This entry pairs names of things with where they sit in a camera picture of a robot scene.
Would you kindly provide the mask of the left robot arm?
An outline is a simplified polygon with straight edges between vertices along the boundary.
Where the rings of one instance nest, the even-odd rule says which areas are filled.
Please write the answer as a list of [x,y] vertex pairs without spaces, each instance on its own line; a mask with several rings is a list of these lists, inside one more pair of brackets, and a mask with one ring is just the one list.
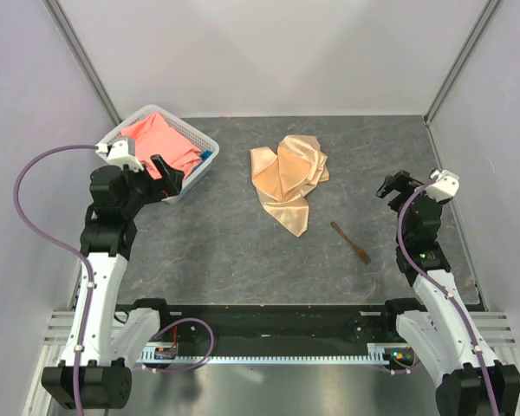
[[81,287],[68,342],[57,365],[42,371],[41,383],[65,409],[121,409],[131,393],[132,370],[152,338],[163,341],[173,321],[166,302],[139,300],[126,323],[114,330],[120,283],[125,275],[144,205],[176,196],[184,174],[155,154],[160,172],[153,179],[146,169],[102,166],[90,175],[92,203],[85,216],[79,250]]

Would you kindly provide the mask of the brown wooden fork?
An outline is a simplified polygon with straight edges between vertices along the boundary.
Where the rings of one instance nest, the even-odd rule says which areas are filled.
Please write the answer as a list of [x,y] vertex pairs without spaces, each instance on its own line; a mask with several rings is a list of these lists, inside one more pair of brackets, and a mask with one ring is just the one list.
[[357,243],[349,238],[335,221],[331,221],[330,224],[336,230],[336,232],[350,245],[355,255],[365,265],[369,265],[372,262],[371,257]]

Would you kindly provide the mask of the peach satin napkin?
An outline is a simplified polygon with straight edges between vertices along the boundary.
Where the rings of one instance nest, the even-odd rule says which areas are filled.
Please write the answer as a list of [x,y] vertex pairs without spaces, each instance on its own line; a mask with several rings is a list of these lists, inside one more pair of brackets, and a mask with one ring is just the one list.
[[250,150],[251,181],[263,209],[295,237],[308,229],[306,196],[329,181],[328,156],[314,135],[287,135],[273,152]]

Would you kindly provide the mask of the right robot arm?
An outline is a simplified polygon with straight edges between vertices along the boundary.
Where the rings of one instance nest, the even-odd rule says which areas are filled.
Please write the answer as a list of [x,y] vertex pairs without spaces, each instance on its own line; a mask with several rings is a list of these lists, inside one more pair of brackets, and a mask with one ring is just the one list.
[[388,175],[376,192],[397,194],[388,204],[398,215],[396,263],[416,294],[386,301],[379,327],[413,349],[435,384],[439,414],[513,415],[520,373],[480,334],[438,242],[443,208],[458,189],[456,174],[436,169],[425,183],[406,171]]

